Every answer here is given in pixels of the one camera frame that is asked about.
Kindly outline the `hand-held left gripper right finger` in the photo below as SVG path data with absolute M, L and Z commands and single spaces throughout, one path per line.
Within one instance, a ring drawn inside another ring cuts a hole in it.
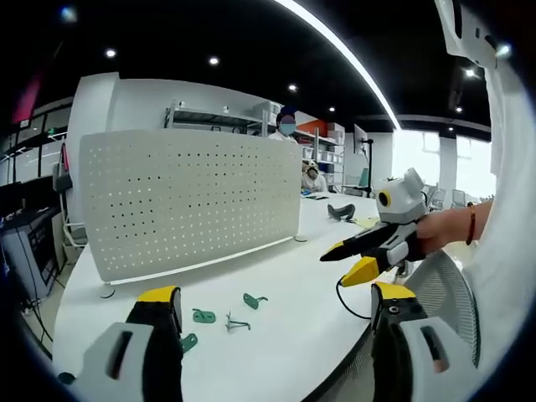
M 371 286 L 375 401 L 463 401 L 464 341 L 415 293 Z

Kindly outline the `person's right hand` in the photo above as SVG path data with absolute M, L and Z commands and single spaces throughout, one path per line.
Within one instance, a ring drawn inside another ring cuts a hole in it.
M 465 241 L 471 228 L 469 208 L 448 209 L 425 215 L 417 224 L 420 249 L 426 255 L 452 242 Z

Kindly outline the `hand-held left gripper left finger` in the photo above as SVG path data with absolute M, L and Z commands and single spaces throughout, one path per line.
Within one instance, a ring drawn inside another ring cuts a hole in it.
M 181 401 L 181 291 L 142 293 L 124 322 L 85 351 L 73 394 L 82 401 Z

